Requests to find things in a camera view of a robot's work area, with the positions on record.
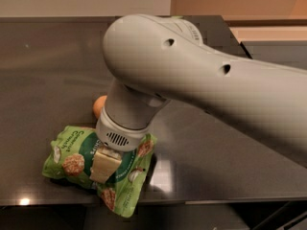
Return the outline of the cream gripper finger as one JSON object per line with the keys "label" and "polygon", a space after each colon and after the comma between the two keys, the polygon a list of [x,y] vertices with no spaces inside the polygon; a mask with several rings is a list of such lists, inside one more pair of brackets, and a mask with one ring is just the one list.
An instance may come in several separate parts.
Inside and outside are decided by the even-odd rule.
{"label": "cream gripper finger", "polygon": [[90,168],[90,179],[98,183],[106,181],[117,171],[122,163],[122,154],[114,149],[101,146],[95,152]]}

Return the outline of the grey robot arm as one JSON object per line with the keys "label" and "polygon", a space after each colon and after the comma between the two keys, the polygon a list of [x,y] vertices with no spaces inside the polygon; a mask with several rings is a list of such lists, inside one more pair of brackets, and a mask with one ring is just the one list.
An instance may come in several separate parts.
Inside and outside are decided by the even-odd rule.
{"label": "grey robot arm", "polygon": [[177,100],[307,164],[307,71],[220,52],[191,22],[145,14],[114,21],[102,53],[114,77],[96,125],[105,146],[134,150]]}

